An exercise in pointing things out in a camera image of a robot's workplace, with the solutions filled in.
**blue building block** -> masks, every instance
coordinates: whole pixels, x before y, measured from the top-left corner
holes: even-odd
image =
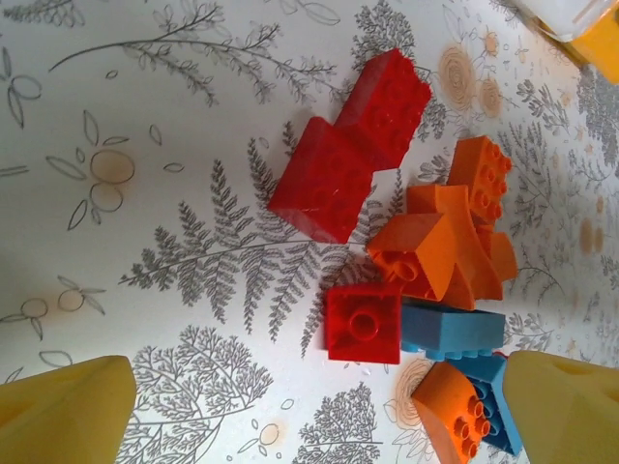
[[[402,305],[401,321],[402,350],[426,350],[434,361],[490,356],[503,346],[503,314],[415,303]]]
[[[500,355],[475,360],[449,361],[473,384],[484,402],[484,414],[490,421],[490,433],[482,440],[514,456],[522,450],[522,441],[503,395],[503,376],[507,360]]]

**yellow plastic piece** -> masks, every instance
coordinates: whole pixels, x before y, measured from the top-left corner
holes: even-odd
[[[113,464],[135,401],[129,360],[108,356],[0,386],[2,464]]]
[[[580,37],[566,44],[598,68],[612,84],[619,84],[619,1]]]
[[[531,464],[619,463],[619,370],[518,351],[503,393]]]

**botanical print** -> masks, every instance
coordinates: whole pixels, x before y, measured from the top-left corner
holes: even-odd
[[[87,151],[75,148],[74,160],[71,161],[55,156],[45,157],[58,173],[74,181],[91,184],[88,197],[79,201],[71,214],[67,230],[78,227],[89,210],[90,219],[96,225],[101,225],[102,214],[114,213],[123,206],[123,186],[135,174],[133,159],[121,151],[122,146],[130,140],[119,135],[103,139],[97,120],[87,110],[84,110],[82,120],[84,137],[92,148]]]
[[[587,69],[580,75],[577,95],[578,111],[586,113],[589,135],[602,142],[604,165],[615,167],[619,153],[619,97],[616,88],[599,72]]]
[[[305,2],[303,0],[263,0],[264,3],[280,4],[281,11],[285,15],[305,13],[306,16],[325,26],[335,26],[340,22],[339,15],[331,8],[319,2]]]
[[[7,84],[7,107],[17,125],[23,129],[23,102],[38,100],[43,86],[31,75],[14,72],[11,55],[5,46],[2,47],[1,54],[0,82]]]
[[[378,445],[382,443],[372,437],[375,416],[371,390],[363,382],[333,398],[325,396],[313,416],[314,423],[299,430],[303,444],[292,463],[378,462],[375,459],[380,457]]]
[[[3,10],[5,18],[29,24],[51,24],[57,27],[80,27],[86,21],[74,0],[30,0]]]
[[[9,314],[0,318],[0,324],[28,321],[32,329],[37,334],[39,341],[44,338],[44,325],[42,320],[49,311],[61,310],[65,312],[75,312],[84,305],[90,306],[105,316],[105,311],[101,304],[95,299],[94,295],[105,292],[100,288],[84,288],[66,277],[58,276],[58,281],[66,288],[58,294],[56,302],[49,302],[41,297],[29,298],[21,304],[19,312]]]
[[[236,336],[189,326],[179,340],[133,359],[137,398],[117,464],[200,462],[228,417],[251,409],[273,384]]]
[[[282,143],[291,147],[295,137],[290,124],[284,125]],[[121,284],[160,291],[176,284],[183,304],[195,305],[203,296],[210,299],[213,316],[225,323],[225,312],[240,277],[245,278],[244,321],[248,334],[253,318],[271,288],[276,295],[269,307],[269,336],[275,342],[282,324],[306,292],[315,289],[301,337],[304,356],[322,323],[322,293],[335,284],[374,280],[377,272],[363,253],[363,246],[391,216],[403,209],[403,184],[395,172],[394,193],[389,204],[371,197],[359,216],[358,226],[346,245],[318,244],[300,236],[288,223],[266,207],[278,183],[260,153],[258,143],[248,143],[248,161],[257,211],[251,205],[240,206],[238,194],[228,185],[225,169],[215,159],[211,174],[211,201],[215,208],[213,228],[199,219],[186,202],[179,204],[183,237],[162,226],[155,231],[156,249],[144,248],[141,263],[121,277]]]
[[[213,66],[224,66],[246,78],[260,103],[271,99],[277,80],[285,82],[295,102],[303,104],[315,101],[312,90],[320,93],[326,89],[330,99],[336,102],[342,102],[347,95],[346,83],[342,89],[330,82],[336,73],[335,65],[313,56],[300,60],[273,56],[276,39],[283,35],[278,24],[252,21],[251,30],[242,38],[226,28],[221,5],[197,2],[181,2],[180,11],[167,4],[162,11],[155,11],[153,18],[162,34],[80,50],[57,62],[49,71],[87,53],[120,48],[137,61],[142,70],[161,69],[180,76],[187,88],[193,94],[199,93],[209,106],[219,103],[215,91],[217,82],[213,82],[211,75],[203,73],[201,58],[210,58]],[[275,79],[265,76],[268,69],[272,70]]]

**toy building block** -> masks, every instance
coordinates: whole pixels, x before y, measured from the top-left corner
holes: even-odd
[[[108,356],[0,386],[3,464],[111,464],[135,401],[127,358]]]
[[[369,60],[336,128],[358,143],[374,170],[400,166],[431,97],[429,85],[398,49]]]
[[[619,370],[518,351],[503,393],[532,464],[619,462]]]
[[[516,254],[510,238],[504,232],[491,232],[481,227],[476,227],[477,236],[482,247],[492,262],[492,267],[502,281],[516,278],[518,265]]]
[[[345,244],[357,225],[371,178],[371,168],[346,137],[313,117],[268,209],[317,242]]]
[[[385,280],[398,284],[403,295],[433,302],[445,295],[456,262],[456,237],[447,216],[394,216],[367,250]]]
[[[426,350],[430,360],[490,356],[503,346],[503,314],[405,303],[401,317],[402,350]]]
[[[480,243],[469,213],[467,186],[410,187],[406,199],[409,214],[441,213],[449,218],[457,231],[456,263],[475,300],[503,300],[503,285]]]
[[[438,362],[413,391],[412,400],[441,464],[462,464],[477,455],[490,423],[464,374]]]
[[[457,142],[447,185],[468,186],[473,218],[493,224],[503,214],[501,197],[507,192],[511,170],[512,161],[489,138],[467,138]]]
[[[388,283],[360,283],[327,292],[330,360],[399,364],[401,296]]]
[[[447,292],[441,300],[441,304],[448,307],[455,307],[465,311],[475,309],[475,297],[470,283],[464,277],[462,268],[458,263],[454,265],[454,273],[449,281]]]
[[[497,353],[490,357],[449,361],[473,383],[484,403],[484,415],[490,421],[490,431],[484,437],[489,445],[518,455],[522,441],[503,395],[503,377],[507,360]]]

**patterned tablecloth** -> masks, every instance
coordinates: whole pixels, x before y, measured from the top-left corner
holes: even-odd
[[[619,91],[503,0],[4,0],[0,382],[132,360],[119,464],[437,462],[408,401],[430,366],[329,362],[320,293],[456,140],[515,169],[506,352],[619,366]],[[265,211],[307,120],[398,47],[433,98],[350,243]],[[475,462],[515,460],[483,445]]]

